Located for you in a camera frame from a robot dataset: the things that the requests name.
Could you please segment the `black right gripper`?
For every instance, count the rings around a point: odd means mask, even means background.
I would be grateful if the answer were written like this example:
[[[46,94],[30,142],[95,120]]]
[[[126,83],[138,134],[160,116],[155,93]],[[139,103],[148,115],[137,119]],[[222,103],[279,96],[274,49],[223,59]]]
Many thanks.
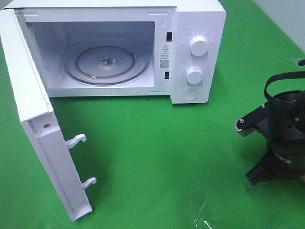
[[[265,154],[245,176],[252,186],[280,178],[305,175],[305,141],[303,139],[267,140]]]

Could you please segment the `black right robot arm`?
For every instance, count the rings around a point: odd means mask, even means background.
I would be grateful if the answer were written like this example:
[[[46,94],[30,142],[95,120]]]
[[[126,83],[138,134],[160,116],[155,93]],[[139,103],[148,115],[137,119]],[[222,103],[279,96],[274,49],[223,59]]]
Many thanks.
[[[267,153],[246,173],[252,185],[305,174],[305,120],[297,112],[267,102],[238,120],[235,128],[242,136],[258,131],[267,139]]]

